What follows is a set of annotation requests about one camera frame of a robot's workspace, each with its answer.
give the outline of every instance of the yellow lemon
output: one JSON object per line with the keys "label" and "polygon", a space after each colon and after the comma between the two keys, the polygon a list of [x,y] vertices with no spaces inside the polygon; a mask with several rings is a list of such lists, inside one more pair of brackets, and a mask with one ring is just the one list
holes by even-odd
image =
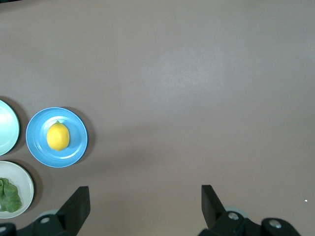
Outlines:
{"label": "yellow lemon", "polygon": [[56,151],[61,151],[69,145],[70,135],[67,127],[57,121],[47,132],[48,146]]}

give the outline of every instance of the metal screw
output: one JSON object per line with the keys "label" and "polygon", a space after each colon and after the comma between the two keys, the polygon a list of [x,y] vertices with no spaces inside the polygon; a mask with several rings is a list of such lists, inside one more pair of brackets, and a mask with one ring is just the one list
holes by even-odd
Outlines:
{"label": "metal screw", "polygon": [[272,227],[275,227],[277,229],[280,229],[282,227],[282,225],[280,224],[280,222],[278,220],[269,220],[269,224]]}
{"label": "metal screw", "polygon": [[230,218],[231,220],[238,220],[238,215],[235,212],[230,212],[228,214],[228,218]]}
{"label": "metal screw", "polygon": [[4,231],[6,231],[6,226],[0,227],[0,233],[2,233],[2,232],[4,232]]}
{"label": "metal screw", "polygon": [[42,219],[40,220],[40,223],[41,223],[41,224],[45,224],[45,223],[47,223],[48,221],[50,221],[50,218],[49,218],[49,217],[45,217],[45,218],[42,218]]}

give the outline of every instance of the light blue plate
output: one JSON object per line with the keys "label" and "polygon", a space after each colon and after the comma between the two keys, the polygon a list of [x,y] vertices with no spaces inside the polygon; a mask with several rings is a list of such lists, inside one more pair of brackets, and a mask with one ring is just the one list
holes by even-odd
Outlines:
{"label": "light blue plate", "polygon": [[[59,121],[69,130],[69,145],[61,151],[51,149],[47,144],[50,126]],[[32,155],[42,164],[50,167],[67,167],[77,162],[88,145],[88,134],[83,122],[65,108],[51,107],[38,112],[26,129],[26,143]]]}
{"label": "light blue plate", "polygon": [[0,155],[10,151],[20,134],[19,120],[14,111],[0,100]]}

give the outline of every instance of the lettuce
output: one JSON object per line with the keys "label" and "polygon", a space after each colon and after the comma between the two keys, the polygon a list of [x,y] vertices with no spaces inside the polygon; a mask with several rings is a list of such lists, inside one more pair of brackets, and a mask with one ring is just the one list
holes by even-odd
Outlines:
{"label": "lettuce", "polygon": [[0,178],[0,211],[15,212],[22,206],[18,188],[8,179]]}

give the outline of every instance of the tabletop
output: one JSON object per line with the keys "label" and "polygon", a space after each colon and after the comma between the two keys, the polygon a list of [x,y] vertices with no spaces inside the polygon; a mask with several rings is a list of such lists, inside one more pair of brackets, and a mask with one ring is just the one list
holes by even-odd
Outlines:
{"label": "tabletop", "polygon": [[[313,236],[315,3],[307,0],[22,0],[0,4],[0,100],[20,136],[0,160],[32,176],[22,228],[89,186],[79,236],[195,236],[201,185],[260,224]],[[38,162],[26,127],[63,107],[88,146]]]}

